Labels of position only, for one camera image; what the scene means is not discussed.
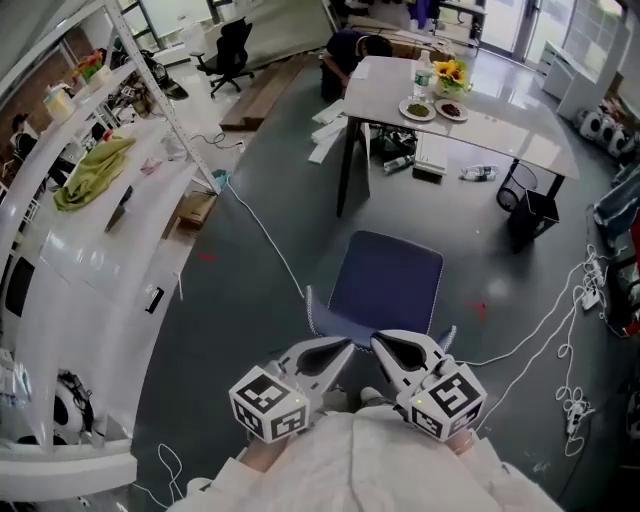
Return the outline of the person's left forearm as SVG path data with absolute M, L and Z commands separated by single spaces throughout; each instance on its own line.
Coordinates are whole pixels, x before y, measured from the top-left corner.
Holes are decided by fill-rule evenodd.
M 267 444 L 259 438 L 236 458 L 229 458 L 211 485 L 224 497 L 236 499 L 248 494 L 250 488 L 274 465 L 288 444 L 286 439 Z

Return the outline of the green cloth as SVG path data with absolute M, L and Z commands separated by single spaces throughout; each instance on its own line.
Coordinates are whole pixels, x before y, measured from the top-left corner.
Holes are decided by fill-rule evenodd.
M 53 194 L 56 209 L 75 211 L 94 201 L 123 172 L 127 153 L 135 142 L 134 137 L 112 135 L 94 146 L 66 184 Z

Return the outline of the grey marble table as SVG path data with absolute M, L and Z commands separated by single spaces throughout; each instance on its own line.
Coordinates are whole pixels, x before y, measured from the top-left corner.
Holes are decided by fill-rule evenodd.
M 473 90 L 462 101 L 468 111 L 464 122 L 451 121 L 440 114 L 426 123 L 404 117 L 399 103 L 413 92 L 410 81 L 413 61 L 368 56 L 362 61 L 370 64 L 368 78 L 349 81 L 344 98 L 348 122 L 337 194 L 338 217 L 344 210 L 353 150 L 362 121 L 426 132 L 543 169 L 554 175 L 547 192 L 550 198 L 556 197 L 565 179 L 579 178 L 574 153 L 558 117 L 531 98 L 520 107 L 509 99 Z

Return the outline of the large grey board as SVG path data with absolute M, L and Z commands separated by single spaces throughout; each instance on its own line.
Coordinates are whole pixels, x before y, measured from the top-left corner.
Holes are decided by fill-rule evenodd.
M 247 64 L 260 67 L 321 48 L 333 34 L 322 0 L 264 0 L 251 9 Z

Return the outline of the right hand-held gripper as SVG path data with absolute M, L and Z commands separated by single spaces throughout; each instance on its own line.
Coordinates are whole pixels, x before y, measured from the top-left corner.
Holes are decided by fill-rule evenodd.
M 447 441 L 479 416 L 485 389 L 428 335 L 384 330 L 372 335 L 371 348 L 408 422 L 423 433 Z

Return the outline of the black bag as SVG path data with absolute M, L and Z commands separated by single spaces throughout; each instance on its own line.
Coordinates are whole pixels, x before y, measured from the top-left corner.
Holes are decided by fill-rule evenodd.
M 383 160 L 413 156 L 416 149 L 415 132 L 405 128 L 379 126 L 372 136 L 371 149 Z

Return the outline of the potted orange flowers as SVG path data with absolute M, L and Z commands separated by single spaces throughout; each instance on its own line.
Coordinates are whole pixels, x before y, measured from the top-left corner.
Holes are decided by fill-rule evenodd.
M 105 58 L 106 51 L 98 48 L 79 61 L 72 73 L 73 83 L 82 83 L 88 92 L 93 92 L 109 82 L 113 72 Z

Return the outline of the white metal shelving unit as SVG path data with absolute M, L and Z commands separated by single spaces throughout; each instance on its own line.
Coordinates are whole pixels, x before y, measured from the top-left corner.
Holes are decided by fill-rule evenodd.
M 146 64 L 118 0 L 0 0 L 0 99 L 85 19 L 104 15 L 125 60 L 109 82 L 70 96 L 9 185 L 0 184 L 0 502 L 83 497 L 136 479 L 136 416 L 154 346 L 192 242 L 176 208 L 219 187 Z M 123 172 L 94 201 L 58 211 L 53 194 L 112 135 L 134 137 Z M 156 157 L 150 175 L 140 169 Z M 107 414 L 102 448 L 54 424 L 60 370 L 76 374 Z

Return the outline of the flat cardboard box stack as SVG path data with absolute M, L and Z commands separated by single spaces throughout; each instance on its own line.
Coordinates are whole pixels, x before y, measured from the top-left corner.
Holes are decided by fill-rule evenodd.
M 347 27 L 388 39 L 392 45 L 392 56 L 396 58 L 418 60 L 423 51 L 427 52 L 431 62 L 456 57 L 453 44 L 448 40 L 401 30 L 392 24 L 370 17 L 350 15 Z

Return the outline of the brown cardboard box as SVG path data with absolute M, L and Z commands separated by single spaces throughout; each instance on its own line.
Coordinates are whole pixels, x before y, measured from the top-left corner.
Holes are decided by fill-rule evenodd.
M 176 208 L 179 228 L 183 230 L 200 230 L 217 198 L 216 194 L 200 191 L 193 191 L 183 197 Z

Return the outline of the white round robot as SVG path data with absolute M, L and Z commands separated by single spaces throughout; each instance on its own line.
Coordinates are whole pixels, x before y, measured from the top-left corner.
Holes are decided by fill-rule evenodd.
M 607 152 L 618 158 L 622 154 L 622 150 L 628 142 L 629 135 L 621 126 L 617 126 L 613 131 L 607 145 Z
M 617 129 L 618 124 L 612 117 L 602 116 L 600 118 L 600 127 L 595 137 L 597 145 L 603 149 L 608 149 Z
M 574 127 L 581 137 L 593 141 L 600 133 L 602 121 L 600 111 L 580 109 L 574 117 Z
M 54 424 L 73 441 L 102 448 L 106 440 L 107 414 L 93 393 L 69 370 L 57 375 L 54 397 Z

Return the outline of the pale yellow container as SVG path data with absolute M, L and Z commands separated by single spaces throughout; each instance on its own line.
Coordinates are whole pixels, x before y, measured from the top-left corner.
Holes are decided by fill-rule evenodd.
M 47 86 L 43 104 L 52 120 L 56 123 L 63 123 L 76 110 L 76 104 L 63 84 Z

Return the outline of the dark blue chair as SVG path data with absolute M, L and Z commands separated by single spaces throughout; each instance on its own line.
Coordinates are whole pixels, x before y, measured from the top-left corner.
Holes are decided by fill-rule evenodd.
M 376 332 L 427 335 L 443 268 L 443 256 L 435 250 L 359 230 L 349 241 L 328 302 L 306 288 L 309 327 L 319 337 L 348 338 L 369 354 Z

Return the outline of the white flat sheets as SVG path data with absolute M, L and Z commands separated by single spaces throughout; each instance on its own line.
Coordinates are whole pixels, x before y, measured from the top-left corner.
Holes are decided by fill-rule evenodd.
M 344 115 L 344 100 L 335 101 L 314 115 L 312 120 L 319 123 L 320 128 L 311 134 L 315 148 L 308 161 L 313 164 L 321 164 L 347 126 L 348 119 Z

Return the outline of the person's right forearm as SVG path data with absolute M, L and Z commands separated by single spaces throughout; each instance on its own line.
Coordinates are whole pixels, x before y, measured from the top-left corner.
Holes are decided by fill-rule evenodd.
M 474 430 L 463 429 L 446 444 L 462 461 L 474 480 L 490 495 L 494 495 L 497 485 L 509 477 L 509 472 L 489 440 L 479 438 Z

